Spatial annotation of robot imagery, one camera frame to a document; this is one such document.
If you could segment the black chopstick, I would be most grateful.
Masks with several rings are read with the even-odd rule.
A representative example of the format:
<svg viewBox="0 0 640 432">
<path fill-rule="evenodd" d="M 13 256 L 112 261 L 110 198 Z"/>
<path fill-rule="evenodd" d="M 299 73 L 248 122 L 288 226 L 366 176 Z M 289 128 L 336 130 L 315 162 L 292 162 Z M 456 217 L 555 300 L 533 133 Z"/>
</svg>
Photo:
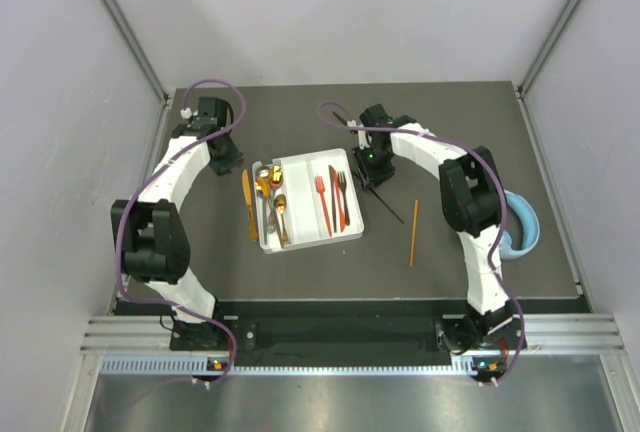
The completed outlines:
<svg viewBox="0 0 640 432">
<path fill-rule="evenodd" d="M 349 121 L 344 119 L 341 115 L 339 115 L 336 111 L 333 111 L 332 114 L 334 117 L 345 127 L 350 127 Z"/>
<path fill-rule="evenodd" d="M 395 217 L 401 224 L 405 224 L 405 221 L 400 215 L 379 195 L 375 189 L 370 190 L 371 194 L 388 210 L 393 217 Z"/>
</svg>

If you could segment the orange plastic knife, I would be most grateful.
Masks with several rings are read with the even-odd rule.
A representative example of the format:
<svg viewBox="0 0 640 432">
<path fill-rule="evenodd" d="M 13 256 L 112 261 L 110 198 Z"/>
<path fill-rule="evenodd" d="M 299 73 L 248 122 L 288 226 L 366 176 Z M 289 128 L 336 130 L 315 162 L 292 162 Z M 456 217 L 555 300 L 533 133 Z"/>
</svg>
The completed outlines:
<svg viewBox="0 0 640 432">
<path fill-rule="evenodd" d="M 338 191 L 340 231 L 343 232 L 346 229 L 346 227 L 350 224 L 350 216 L 349 216 L 348 204 L 343 203 L 343 198 L 342 198 L 341 191 L 338 187 L 338 182 L 337 182 L 337 191 Z"/>
</svg>

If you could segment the gold thin utensil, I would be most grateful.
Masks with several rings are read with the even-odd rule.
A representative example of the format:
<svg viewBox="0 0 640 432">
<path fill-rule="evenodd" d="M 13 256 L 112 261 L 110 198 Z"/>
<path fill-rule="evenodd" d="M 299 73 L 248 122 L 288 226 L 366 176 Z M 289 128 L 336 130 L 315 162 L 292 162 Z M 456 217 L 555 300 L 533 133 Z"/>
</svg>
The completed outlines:
<svg viewBox="0 0 640 432">
<path fill-rule="evenodd" d="M 268 203 L 272 203 L 271 199 L 271 187 L 269 182 L 264 177 L 257 177 L 255 180 L 256 191 L 260 194 L 260 196 Z"/>
</svg>

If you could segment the iridescent purple spoon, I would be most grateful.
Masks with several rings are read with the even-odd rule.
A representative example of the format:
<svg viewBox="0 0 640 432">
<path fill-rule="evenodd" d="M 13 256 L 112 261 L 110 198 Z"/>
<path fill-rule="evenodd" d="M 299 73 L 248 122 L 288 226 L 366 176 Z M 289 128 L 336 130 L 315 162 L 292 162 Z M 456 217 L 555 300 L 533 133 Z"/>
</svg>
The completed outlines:
<svg viewBox="0 0 640 432">
<path fill-rule="evenodd" d="M 271 189 L 271 217 L 270 220 L 274 224 L 276 230 L 279 229 L 279 223 L 276 213 L 275 196 L 276 191 L 282 186 L 283 172 L 280 165 L 273 164 L 269 168 L 267 182 Z"/>
</svg>

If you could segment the orange plastic fork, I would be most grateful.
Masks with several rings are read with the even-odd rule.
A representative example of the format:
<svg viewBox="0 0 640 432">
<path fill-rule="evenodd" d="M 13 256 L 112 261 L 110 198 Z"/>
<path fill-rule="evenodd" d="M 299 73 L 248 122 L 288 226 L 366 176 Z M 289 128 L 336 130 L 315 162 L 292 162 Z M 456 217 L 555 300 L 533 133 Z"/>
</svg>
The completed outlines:
<svg viewBox="0 0 640 432">
<path fill-rule="evenodd" d="M 329 218 L 328 208 L 325 200 L 325 186 L 324 186 L 323 177 L 320 175 L 317 175 L 314 179 L 314 184 L 315 184 L 316 192 L 319 194 L 319 197 L 320 197 L 327 232 L 329 236 L 332 237 L 333 233 L 332 233 L 332 227 L 331 227 L 331 220 Z"/>
</svg>

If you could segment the gold metal spoon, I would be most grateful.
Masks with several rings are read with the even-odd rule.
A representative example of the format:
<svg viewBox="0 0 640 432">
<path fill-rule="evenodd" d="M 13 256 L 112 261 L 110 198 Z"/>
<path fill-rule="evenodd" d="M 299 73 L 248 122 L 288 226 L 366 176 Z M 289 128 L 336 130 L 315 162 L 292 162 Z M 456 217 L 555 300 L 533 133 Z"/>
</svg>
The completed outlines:
<svg viewBox="0 0 640 432">
<path fill-rule="evenodd" d="M 285 212 L 287 207 L 287 199 L 284 194 L 278 194 L 274 199 L 274 205 L 279 215 L 281 230 L 281 246 L 286 247 L 290 244 L 290 238 L 286 226 Z"/>
</svg>

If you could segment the white divided utensil tray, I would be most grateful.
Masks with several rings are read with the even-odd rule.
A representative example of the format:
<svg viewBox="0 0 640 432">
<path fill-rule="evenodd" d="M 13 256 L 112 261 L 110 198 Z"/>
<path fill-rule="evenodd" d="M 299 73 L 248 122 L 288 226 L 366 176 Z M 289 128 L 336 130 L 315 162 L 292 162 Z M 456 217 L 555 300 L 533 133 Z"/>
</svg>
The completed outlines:
<svg viewBox="0 0 640 432">
<path fill-rule="evenodd" d="M 282 186 L 276 195 L 284 194 L 287 199 L 285 212 L 286 226 L 290 244 L 282 247 L 277 230 L 269 236 L 268 244 L 264 244 L 262 205 L 264 199 L 258 192 L 254 193 L 258 216 L 256 218 L 259 232 L 259 242 L 266 254 L 289 252 L 296 249 L 327 245 L 349 240 L 356 240 L 364 233 L 364 220 L 360 211 L 354 179 L 351 177 L 350 164 L 347 153 L 341 148 L 329 149 L 301 155 L 275 158 L 271 162 L 257 161 L 251 165 L 251 176 L 256 179 L 256 169 L 262 165 L 280 165 L 283 172 Z M 336 171 L 344 171 L 347 179 L 346 198 L 350 216 L 350 224 L 340 231 L 340 220 L 337 234 L 333 230 L 331 186 L 328 166 Z M 316 192 L 314 179 L 317 175 L 323 177 L 325 186 L 325 200 L 333 236 L 330 237 L 322 211 L 319 194 Z"/>
</svg>

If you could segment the gold metal knife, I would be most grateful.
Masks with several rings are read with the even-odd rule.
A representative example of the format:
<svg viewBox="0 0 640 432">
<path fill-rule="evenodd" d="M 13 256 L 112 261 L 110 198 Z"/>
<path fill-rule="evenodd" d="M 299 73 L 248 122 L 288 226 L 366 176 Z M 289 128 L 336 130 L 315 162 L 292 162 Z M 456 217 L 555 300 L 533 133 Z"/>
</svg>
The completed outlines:
<svg viewBox="0 0 640 432">
<path fill-rule="evenodd" d="M 256 223 L 256 219 L 254 216 L 254 210 L 253 210 L 253 189 L 252 186 L 250 184 L 249 181 L 249 172 L 247 169 L 244 169 L 242 171 L 241 174 L 241 180 L 242 180 L 242 191 L 243 191 L 243 198 L 244 198 L 244 202 L 245 202 L 245 206 L 247 209 L 247 214 L 248 214 L 248 233 L 249 233 L 249 239 L 252 242 L 256 242 L 259 238 L 259 234 L 258 234 L 258 230 L 257 230 L 257 223 Z"/>
</svg>

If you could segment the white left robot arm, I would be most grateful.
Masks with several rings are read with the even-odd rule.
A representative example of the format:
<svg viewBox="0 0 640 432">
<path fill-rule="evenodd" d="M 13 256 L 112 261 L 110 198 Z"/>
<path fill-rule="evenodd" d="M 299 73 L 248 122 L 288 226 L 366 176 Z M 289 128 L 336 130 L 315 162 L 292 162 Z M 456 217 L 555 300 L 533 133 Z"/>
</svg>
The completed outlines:
<svg viewBox="0 0 640 432">
<path fill-rule="evenodd" d="M 193 324 L 194 339 L 212 349 L 226 339 L 227 326 L 214 316 L 215 296 L 190 268 L 191 248 L 180 209 L 205 168 L 227 175 L 242 165 L 243 154 L 230 133 L 201 140 L 234 123 L 228 101 L 202 97 L 195 111 L 186 108 L 181 114 L 184 121 L 172 132 L 155 168 L 160 176 L 140 193 L 124 225 L 120 222 L 127 202 L 115 201 L 111 222 L 114 238 L 122 240 L 121 271 L 168 301 L 179 321 Z"/>
</svg>

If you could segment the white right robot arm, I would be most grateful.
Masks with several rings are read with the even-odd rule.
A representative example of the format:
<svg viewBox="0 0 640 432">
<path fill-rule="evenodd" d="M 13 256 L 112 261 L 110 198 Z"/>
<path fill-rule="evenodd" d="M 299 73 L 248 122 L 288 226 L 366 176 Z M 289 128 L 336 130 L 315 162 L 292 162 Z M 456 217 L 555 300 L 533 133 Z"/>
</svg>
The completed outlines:
<svg viewBox="0 0 640 432">
<path fill-rule="evenodd" d="M 449 342 L 460 349 L 492 346 L 512 321 L 514 304 L 501 284 L 506 192 L 491 152 L 438 137 L 408 116 L 394 119 L 379 104 L 346 125 L 358 135 L 353 154 L 365 188 L 393 176 L 395 157 L 438 179 L 442 213 L 459 237 L 468 281 L 468 311 L 462 330 L 447 332 Z"/>
</svg>

